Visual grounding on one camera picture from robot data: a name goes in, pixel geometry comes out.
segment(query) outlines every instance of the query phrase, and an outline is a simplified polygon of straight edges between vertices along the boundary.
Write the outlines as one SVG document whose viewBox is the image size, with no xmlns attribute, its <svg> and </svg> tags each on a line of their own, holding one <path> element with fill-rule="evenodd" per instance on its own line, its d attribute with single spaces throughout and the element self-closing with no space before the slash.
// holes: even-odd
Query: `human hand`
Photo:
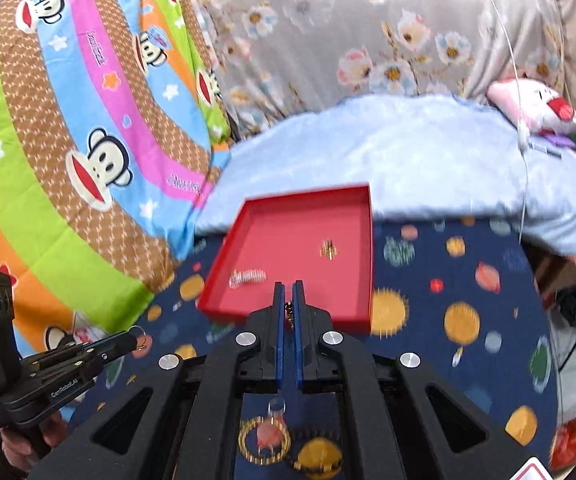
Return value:
<svg viewBox="0 0 576 480">
<path fill-rule="evenodd" d="M 54 412 L 45 424 L 42 424 L 44 440 L 50 448 L 57 447 L 66 438 L 68 424 L 62 419 L 60 412 Z M 36 453 L 30 442 L 15 430 L 4 428 L 1 430 L 1 449 L 10 465 L 29 472 L 36 463 Z"/>
</svg>

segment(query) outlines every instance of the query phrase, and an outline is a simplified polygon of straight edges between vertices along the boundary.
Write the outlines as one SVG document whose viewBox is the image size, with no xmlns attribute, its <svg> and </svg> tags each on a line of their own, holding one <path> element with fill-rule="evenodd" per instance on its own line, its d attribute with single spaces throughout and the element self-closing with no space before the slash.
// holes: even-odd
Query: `orange star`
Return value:
<svg viewBox="0 0 576 480">
<path fill-rule="evenodd" d="M 104 90 L 116 90 L 119 85 L 122 83 L 122 80 L 119 79 L 116 72 L 110 72 L 108 74 L 104 74 L 104 82 L 101 84 L 101 88 Z"/>
</svg>

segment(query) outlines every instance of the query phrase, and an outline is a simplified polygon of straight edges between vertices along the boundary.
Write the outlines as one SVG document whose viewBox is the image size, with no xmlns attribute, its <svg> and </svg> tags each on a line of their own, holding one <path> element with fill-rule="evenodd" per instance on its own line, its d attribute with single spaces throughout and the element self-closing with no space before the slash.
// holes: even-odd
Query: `stuffed animal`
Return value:
<svg viewBox="0 0 576 480">
<path fill-rule="evenodd" d="M 519 79 L 523 120 L 531 134 L 569 136 L 576 134 L 576 111 L 557 92 L 541 81 Z M 519 94 L 513 79 L 490 85 L 487 97 L 515 126 L 519 120 Z"/>
</svg>

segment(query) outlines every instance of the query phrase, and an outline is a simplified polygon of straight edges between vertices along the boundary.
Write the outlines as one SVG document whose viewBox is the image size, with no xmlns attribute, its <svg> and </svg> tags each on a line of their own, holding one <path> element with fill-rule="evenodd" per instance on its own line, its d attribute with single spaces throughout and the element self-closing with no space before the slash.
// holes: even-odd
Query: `white power cord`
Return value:
<svg viewBox="0 0 576 480">
<path fill-rule="evenodd" d="M 519 71 L 517 70 L 517 62 L 514 59 L 514 49 L 512 48 L 512 41 L 510 41 L 510 37 L 508 35 L 508 31 L 503 24 L 503 20 L 501 19 L 501 14 L 499 13 L 499 9 L 496 8 L 496 4 L 494 0 L 490 0 L 492 4 L 492 8 L 494 9 L 494 13 L 496 14 L 499 23 L 501 24 L 501 28 L 503 29 L 503 34 L 505 35 L 505 40 L 508 42 L 508 48 L 510 49 L 510 59 L 512 60 L 512 68 L 514 69 L 514 80 L 517 84 L 517 97 L 519 101 L 519 120 L 517 120 L 517 143 L 519 145 L 519 151 L 521 152 L 521 158 L 523 160 L 523 165 L 526 168 L 526 187 L 523 191 L 523 206 L 521 208 L 521 224 L 519 227 L 519 243 L 521 242 L 521 237 L 523 236 L 523 226 L 525 223 L 526 217 L 526 207 L 528 201 L 528 163 L 526 162 L 525 152 L 528 149 L 528 138 L 530 137 L 530 129 L 528 125 L 523 120 L 523 108 L 521 106 L 521 88 L 519 85 Z"/>
</svg>

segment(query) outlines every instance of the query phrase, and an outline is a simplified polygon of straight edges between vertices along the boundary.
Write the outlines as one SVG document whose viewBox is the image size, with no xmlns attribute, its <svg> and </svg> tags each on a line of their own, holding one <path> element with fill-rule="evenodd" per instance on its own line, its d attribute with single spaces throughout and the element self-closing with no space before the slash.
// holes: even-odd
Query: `silver screw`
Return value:
<svg viewBox="0 0 576 480">
<path fill-rule="evenodd" d="M 338 345 L 341 341 L 343 341 L 343 336 L 334 330 L 324 334 L 324 342 L 328 345 Z"/>
<path fill-rule="evenodd" d="M 166 354 L 159 358 L 159 368 L 164 370 L 172 370 L 179 365 L 179 357 L 175 354 Z"/>
<path fill-rule="evenodd" d="M 421 364 L 421 358 L 412 352 L 406 352 L 399 357 L 399 362 L 406 368 L 417 368 Z"/>
<path fill-rule="evenodd" d="M 235 341 L 241 346 L 254 345 L 256 340 L 257 336 L 252 332 L 242 332 L 235 338 Z"/>
</svg>

